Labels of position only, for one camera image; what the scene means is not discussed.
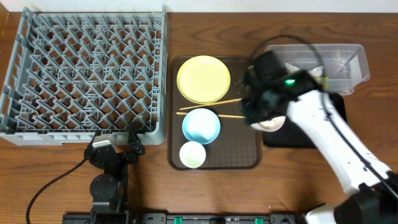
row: wooden table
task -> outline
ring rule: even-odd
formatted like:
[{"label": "wooden table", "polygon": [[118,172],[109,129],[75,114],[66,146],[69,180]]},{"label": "wooden table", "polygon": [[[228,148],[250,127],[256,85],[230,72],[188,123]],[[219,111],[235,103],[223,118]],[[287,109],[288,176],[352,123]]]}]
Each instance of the wooden table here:
[{"label": "wooden table", "polygon": [[[11,13],[0,41],[4,79],[21,14]],[[345,97],[348,118],[370,150],[398,171],[398,14],[171,13],[170,62],[183,55],[248,55],[263,39],[295,34],[313,43],[362,44],[371,79]],[[280,41],[275,44],[292,43]],[[17,147],[0,139],[0,223],[25,223],[33,195],[82,160],[86,144]],[[130,203],[140,211],[269,213],[305,210],[346,196],[316,149],[263,149],[255,169],[180,172],[166,158],[166,141],[147,146],[130,167]],[[32,223],[60,223],[65,212],[88,212],[89,186],[101,170],[89,163],[49,187]]]}]

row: yellow plate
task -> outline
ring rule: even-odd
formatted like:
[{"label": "yellow plate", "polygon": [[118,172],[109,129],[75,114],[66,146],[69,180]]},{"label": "yellow plate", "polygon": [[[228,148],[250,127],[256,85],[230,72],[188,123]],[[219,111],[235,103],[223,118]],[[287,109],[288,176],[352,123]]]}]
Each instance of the yellow plate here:
[{"label": "yellow plate", "polygon": [[188,100],[204,104],[221,99],[228,91],[231,76],[225,64],[210,56],[187,60],[177,74],[177,86]]}]

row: cup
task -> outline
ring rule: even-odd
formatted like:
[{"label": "cup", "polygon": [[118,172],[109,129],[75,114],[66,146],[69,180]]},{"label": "cup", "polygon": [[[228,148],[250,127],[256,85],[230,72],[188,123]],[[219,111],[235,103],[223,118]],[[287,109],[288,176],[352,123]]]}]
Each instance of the cup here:
[{"label": "cup", "polygon": [[200,167],[206,159],[205,148],[198,142],[190,141],[185,143],[180,150],[182,164],[189,168]]}]

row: dish rack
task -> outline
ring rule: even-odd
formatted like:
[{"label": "dish rack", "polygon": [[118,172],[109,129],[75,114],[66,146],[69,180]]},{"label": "dish rack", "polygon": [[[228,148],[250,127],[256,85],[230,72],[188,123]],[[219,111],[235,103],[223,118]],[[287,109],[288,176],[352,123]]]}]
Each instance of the dish rack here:
[{"label": "dish rack", "polygon": [[16,145],[165,138],[169,20],[159,13],[22,12],[0,96],[0,137]]}]

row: light blue bowl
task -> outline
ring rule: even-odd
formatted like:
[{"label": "light blue bowl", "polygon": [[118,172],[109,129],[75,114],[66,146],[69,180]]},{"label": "light blue bowl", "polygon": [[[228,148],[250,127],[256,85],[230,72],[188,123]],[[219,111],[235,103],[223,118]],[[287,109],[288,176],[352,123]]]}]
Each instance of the light blue bowl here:
[{"label": "light blue bowl", "polygon": [[182,121],[182,132],[189,141],[209,144],[220,133],[220,120],[211,110],[199,108],[189,112]]}]

